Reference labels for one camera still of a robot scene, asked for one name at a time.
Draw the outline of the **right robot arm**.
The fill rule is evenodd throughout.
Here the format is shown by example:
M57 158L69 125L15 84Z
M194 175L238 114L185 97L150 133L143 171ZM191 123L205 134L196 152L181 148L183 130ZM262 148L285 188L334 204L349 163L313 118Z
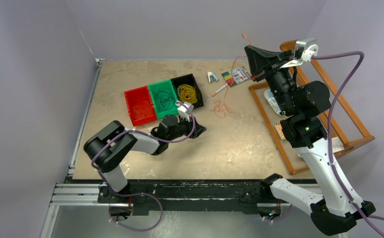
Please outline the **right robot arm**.
M262 199L289 202L308 214L327 236L346 233L359 219L370 216L375 207L351 187L333 154L330 127L324 127L319 120L319 114L334 105L329 88L320 81L297 82L295 69L317 56L317 45L285 52L248 45L245 52L252 80L267 82L281 114L286 116L280 121L285 139L306 162L321 189L321 194L314 194L279 175L271 175L262 181Z

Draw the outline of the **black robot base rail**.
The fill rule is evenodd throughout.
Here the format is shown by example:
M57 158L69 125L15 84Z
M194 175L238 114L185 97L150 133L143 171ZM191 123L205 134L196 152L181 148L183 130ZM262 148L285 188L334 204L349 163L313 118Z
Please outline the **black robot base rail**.
M136 216L150 211L220 211L257 214L277 203L262 179L130 179L129 194L99 186L98 203L130 204Z

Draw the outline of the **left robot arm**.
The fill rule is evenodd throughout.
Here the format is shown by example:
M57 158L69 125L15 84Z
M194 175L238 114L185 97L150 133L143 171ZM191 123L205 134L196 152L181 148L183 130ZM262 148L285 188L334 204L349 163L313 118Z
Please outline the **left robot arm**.
M194 117L165 116L149 133L127 129L114 120L89 138L83 146L94 167L107 182L110 196L118 203L128 200L130 184L120 164L131 151L157 156L167 150L170 143L179 143L188 138L198 138L206 131Z

